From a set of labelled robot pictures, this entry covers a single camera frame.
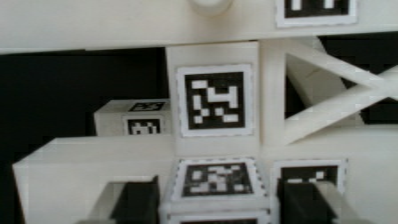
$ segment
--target white knob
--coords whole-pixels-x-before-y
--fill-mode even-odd
[[[194,11],[203,16],[217,16],[230,8],[233,0],[189,0]]]

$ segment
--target black gap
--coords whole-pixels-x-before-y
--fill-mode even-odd
[[[381,74],[398,65],[398,32],[322,36],[327,53],[347,63]],[[345,81],[347,87],[356,84]],[[382,100],[363,111],[366,124],[398,124],[398,102]]]
[[[290,82],[288,75],[285,77],[286,77],[285,118],[288,118],[290,116],[294,116],[297,113],[301,113],[306,110],[306,106],[304,106],[304,103],[302,103],[302,99],[301,99],[295,87],[294,87],[292,82]]]

